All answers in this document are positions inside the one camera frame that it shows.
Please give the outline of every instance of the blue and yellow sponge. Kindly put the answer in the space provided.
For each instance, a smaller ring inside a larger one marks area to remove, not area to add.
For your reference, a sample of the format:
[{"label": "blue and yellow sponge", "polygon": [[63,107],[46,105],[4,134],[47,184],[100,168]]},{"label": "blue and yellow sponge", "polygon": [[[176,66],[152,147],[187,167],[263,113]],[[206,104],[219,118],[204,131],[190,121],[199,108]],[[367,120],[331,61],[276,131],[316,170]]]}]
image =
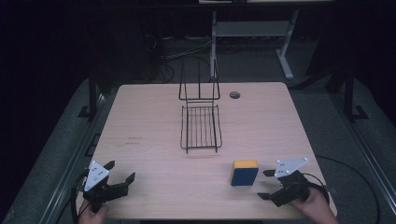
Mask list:
[{"label": "blue and yellow sponge", "polygon": [[252,186],[259,172],[257,161],[234,161],[231,171],[232,186]]}]

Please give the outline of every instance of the gray floor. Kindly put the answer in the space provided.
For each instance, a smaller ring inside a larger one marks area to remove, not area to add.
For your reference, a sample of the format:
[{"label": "gray floor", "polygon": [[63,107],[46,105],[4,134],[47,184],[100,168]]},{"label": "gray floor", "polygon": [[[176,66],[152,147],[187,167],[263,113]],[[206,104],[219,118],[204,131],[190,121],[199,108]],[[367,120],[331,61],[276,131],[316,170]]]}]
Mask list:
[{"label": "gray floor", "polygon": [[[290,44],[287,58],[295,78],[286,80],[275,53],[281,41],[281,39],[249,40],[242,46],[243,50],[240,52],[220,52],[218,55],[220,82],[278,81],[293,86],[304,81],[307,78],[304,73],[310,63],[316,43],[307,41]],[[170,49],[170,54],[173,54],[189,49],[191,45],[199,45],[199,42],[168,40],[166,44]],[[208,60],[208,53],[194,56]],[[185,58],[186,73],[196,74],[198,61],[196,58]],[[178,82],[181,60],[168,64],[175,71],[173,81]],[[200,62],[200,66],[202,74],[209,73],[204,61]],[[164,67],[160,69],[163,75],[171,76],[170,70],[165,70]],[[358,137],[365,141],[365,146],[371,149],[389,179],[389,183],[396,186],[396,176],[392,173],[396,170],[396,163],[393,162],[396,159],[396,128],[375,104],[370,92],[359,81],[356,81],[355,104],[363,107],[369,119],[357,120],[354,124],[347,121],[340,106],[343,93],[342,91],[337,94],[327,93],[324,88],[327,79],[325,77],[303,91],[290,91],[311,146],[315,154],[347,163],[362,173],[373,186],[375,197],[379,201],[380,223],[396,223],[396,216],[375,181],[370,163],[364,159],[361,152],[362,144],[357,141],[356,135],[358,133]],[[163,79],[158,77],[152,83],[162,81]],[[116,94],[117,87],[101,97],[98,101],[97,116],[92,122],[88,122],[88,119],[78,118],[80,109],[88,105],[88,81],[81,83],[43,148],[4,223],[55,222],[61,208],[67,203],[74,179],[84,167],[89,165],[91,158],[85,157],[84,154],[91,140],[105,126],[106,117]],[[378,212],[375,207],[375,197],[363,179],[340,163],[325,159],[318,159],[318,162],[337,206],[337,218],[340,223],[375,223]],[[134,222],[108,220],[106,223]],[[60,223],[72,223],[69,206],[66,207]],[[310,222],[308,220],[265,220],[263,223]]]}]

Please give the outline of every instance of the wire rack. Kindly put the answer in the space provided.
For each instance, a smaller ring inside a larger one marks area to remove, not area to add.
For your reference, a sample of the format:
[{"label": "wire rack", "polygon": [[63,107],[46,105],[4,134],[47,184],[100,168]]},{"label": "wire rack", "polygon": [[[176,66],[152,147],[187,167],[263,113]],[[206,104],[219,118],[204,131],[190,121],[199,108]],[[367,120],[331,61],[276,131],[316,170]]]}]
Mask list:
[{"label": "wire rack", "polygon": [[219,106],[215,101],[220,98],[217,74],[209,79],[203,88],[198,61],[198,79],[187,84],[184,62],[181,62],[181,76],[178,99],[185,101],[181,110],[180,146],[189,153],[190,149],[215,149],[222,145],[219,122]]}]

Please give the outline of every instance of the black metal wire rack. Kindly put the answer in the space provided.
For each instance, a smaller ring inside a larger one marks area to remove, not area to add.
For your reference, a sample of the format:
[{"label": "black metal wire rack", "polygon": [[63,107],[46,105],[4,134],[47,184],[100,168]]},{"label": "black metal wire rack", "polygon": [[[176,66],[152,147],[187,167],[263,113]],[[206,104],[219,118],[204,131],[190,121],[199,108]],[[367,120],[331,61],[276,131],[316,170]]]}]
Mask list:
[{"label": "black metal wire rack", "polygon": [[217,74],[209,79],[209,84],[202,85],[200,64],[198,61],[198,80],[187,84],[184,62],[181,62],[181,76],[178,99],[185,101],[181,110],[180,146],[186,149],[215,149],[222,145],[219,122],[219,106],[215,101],[220,98]]}]

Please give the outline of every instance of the white bracket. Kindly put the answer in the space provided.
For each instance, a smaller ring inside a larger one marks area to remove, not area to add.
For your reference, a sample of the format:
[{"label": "white bracket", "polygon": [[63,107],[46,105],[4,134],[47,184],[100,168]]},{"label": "white bracket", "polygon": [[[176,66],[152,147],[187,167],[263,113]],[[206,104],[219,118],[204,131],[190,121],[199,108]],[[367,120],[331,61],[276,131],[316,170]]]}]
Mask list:
[{"label": "white bracket", "polygon": [[85,191],[95,187],[99,182],[108,176],[109,171],[96,161],[92,161],[87,181],[85,182]]},{"label": "white bracket", "polygon": [[277,161],[277,167],[274,176],[280,178],[282,176],[291,175],[294,171],[304,166],[309,162],[308,158],[302,158],[299,160],[282,160]]}]

